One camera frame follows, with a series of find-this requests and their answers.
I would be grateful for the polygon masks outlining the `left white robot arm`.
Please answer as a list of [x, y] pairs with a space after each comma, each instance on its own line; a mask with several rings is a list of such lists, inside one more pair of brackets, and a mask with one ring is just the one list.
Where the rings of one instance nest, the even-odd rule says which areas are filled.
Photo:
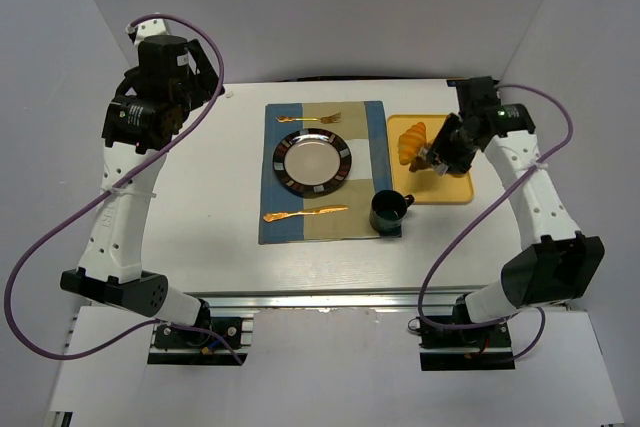
[[207, 328], [205, 301], [142, 267], [141, 250], [154, 186], [192, 110], [209, 101], [219, 78], [198, 40], [152, 35], [138, 47], [108, 105], [101, 192], [79, 265], [61, 275], [63, 290], [161, 321]]

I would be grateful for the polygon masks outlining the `brown chocolate croissant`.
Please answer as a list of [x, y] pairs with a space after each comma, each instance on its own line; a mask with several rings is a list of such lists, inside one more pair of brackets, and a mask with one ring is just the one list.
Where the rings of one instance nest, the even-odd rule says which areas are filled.
[[418, 171], [430, 169], [432, 166], [433, 164], [429, 157], [423, 157], [418, 155], [409, 163], [409, 171], [418, 172]]

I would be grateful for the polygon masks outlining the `right blue corner label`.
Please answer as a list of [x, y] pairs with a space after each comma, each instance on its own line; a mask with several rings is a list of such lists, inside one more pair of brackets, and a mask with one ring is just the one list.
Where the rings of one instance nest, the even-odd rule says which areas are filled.
[[457, 87], [459, 84], [466, 82], [466, 78], [447, 79], [446, 84], [448, 87]]

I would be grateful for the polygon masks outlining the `silver metal tongs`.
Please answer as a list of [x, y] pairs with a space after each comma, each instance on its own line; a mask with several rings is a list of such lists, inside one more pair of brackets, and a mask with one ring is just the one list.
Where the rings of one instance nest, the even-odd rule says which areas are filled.
[[418, 152], [417, 156], [429, 157], [433, 166], [430, 169], [433, 169], [438, 175], [444, 175], [448, 171], [448, 166], [443, 163], [438, 156], [431, 151], [431, 146], [429, 144], [425, 144]]

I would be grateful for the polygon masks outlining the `blue and tan placemat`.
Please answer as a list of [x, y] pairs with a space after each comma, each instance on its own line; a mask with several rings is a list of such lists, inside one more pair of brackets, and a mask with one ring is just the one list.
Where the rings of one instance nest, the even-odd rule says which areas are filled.
[[392, 187], [380, 100], [271, 103], [265, 108], [261, 245], [374, 239], [371, 202]]

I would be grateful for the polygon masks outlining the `aluminium table frame rail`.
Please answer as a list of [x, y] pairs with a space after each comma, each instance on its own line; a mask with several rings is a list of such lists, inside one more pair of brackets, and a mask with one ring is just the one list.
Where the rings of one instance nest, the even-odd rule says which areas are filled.
[[198, 292], [214, 309], [416, 309], [417, 288], [310, 291]]

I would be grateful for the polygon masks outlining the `gold knife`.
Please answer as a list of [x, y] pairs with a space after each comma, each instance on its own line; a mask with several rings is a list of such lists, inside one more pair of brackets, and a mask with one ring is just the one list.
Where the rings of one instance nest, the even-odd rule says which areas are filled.
[[262, 216], [262, 219], [267, 223], [272, 223], [280, 220], [285, 220], [293, 217], [304, 217], [304, 216], [317, 216], [323, 214], [331, 214], [337, 212], [347, 211], [349, 207], [347, 205], [326, 205], [321, 207], [303, 209], [298, 211], [291, 212], [272, 212], [266, 213]]

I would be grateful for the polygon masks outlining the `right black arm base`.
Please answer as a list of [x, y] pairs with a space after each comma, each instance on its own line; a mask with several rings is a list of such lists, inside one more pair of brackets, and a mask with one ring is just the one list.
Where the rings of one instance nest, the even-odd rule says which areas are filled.
[[407, 324], [419, 338], [420, 367], [425, 372], [514, 370], [515, 360], [505, 323], [474, 330], [443, 330], [419, 318]]

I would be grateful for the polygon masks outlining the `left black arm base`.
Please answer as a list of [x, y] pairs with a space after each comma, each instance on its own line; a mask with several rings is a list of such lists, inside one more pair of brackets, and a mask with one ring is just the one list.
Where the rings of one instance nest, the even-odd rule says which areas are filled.
[[[252, 341], [253, 319], [246, 316], [214, 315], [210, 329], [222, 337], [244, 362]], [[153, 330], [148, 365], [165, 366], [231, 366], [240, 364], [215, 336], [177, 329], [160, 324]]]

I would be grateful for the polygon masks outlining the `orange striped croissant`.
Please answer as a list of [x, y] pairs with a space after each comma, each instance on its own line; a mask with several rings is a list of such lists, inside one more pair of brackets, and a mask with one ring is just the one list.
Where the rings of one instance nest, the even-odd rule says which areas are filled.
[[398, 160], [401, 165], [409, 165], [419, 157], [427, 143], [426, 133], [426, 125], [423, 122], [418, 122], [400, 135], [397, 148]]

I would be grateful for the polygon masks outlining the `yellow plastic tray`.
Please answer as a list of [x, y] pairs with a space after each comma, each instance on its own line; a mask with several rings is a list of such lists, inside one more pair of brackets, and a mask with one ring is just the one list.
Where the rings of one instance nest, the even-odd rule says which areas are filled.
[[397, 114], [387, 120], [393, 188], [403, 195], [413, 195], [416, 204], [467, 204], [473, 200], [469, 173], [440, 176], [433, 169], [410, 172], [409, 165], [401, 165], [398, 160], [397, 142], [401, 134], [413, 124], [423, 122], [427, 131], [426, 144], [431, 145], [446, 117], [446, 114]]

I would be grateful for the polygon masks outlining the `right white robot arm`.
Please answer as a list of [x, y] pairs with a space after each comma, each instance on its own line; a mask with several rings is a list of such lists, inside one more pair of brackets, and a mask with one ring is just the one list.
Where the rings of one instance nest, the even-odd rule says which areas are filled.
[[503, 194], [456, 238], [460, 243], [502, 203], [514, 213], [522, 251], [506, 263], [497, 281], [461, 296], [447, 324], [428, 317], [436, 329], [488, 328], [521, 310], [582, 297], [604, 257], [597, 236], [586, 236], [571, 218], [550, 175], [547, 152], [538, 147], [536, 126], [522, 104], [505, 104], [490, 77], [455, 84], [458, 110], [449, 115], [423, 157], [440, 175], [464, 174], [483, 153], [504, 187]]

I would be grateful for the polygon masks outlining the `gold fork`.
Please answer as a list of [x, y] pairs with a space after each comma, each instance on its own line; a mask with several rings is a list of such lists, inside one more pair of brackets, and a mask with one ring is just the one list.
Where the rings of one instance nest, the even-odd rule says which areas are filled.
[[341, 120], [341, 113], [322, 116], [322, 117], [293, 117], [293, 116], [277, 116], [276, 121], [279, 123], [291, 122], [317, 122], [322, 124], [338, 123]]

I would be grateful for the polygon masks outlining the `dark green mug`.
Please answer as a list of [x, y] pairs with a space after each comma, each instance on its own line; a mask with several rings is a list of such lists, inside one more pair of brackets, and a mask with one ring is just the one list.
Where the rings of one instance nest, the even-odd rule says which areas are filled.
[[401, 237], [403, 219], [414, 202], [411, 194], [394, 190], [377, 192], [371, 201], [370, 226], [382, 237]]

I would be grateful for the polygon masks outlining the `striped rim ceramic plate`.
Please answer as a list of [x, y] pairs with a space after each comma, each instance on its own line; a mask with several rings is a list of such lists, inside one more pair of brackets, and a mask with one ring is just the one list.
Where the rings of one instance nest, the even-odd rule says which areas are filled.
[[352, 153], [336, 133], [320, 128], [291, 132], [276, 145], [272, 169], [279, 184], [299, 197], [322, 196], [346, 181]]

